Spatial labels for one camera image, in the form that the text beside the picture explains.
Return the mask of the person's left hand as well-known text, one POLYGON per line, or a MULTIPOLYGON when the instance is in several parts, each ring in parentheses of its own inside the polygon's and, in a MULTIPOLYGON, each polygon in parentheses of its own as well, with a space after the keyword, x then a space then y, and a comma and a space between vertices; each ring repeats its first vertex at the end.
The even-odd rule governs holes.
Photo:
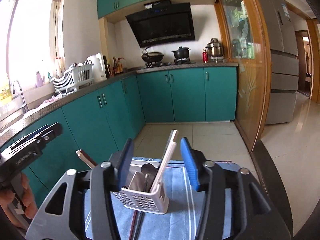
POLYGON ((27 230, 37 213, 37 205, 28 177, 20 173, 17 178, 20 182, 17 179, 14 182, 18 186, 18 194, 10 186, 1 188, 1 208, 13 226, 27 230))

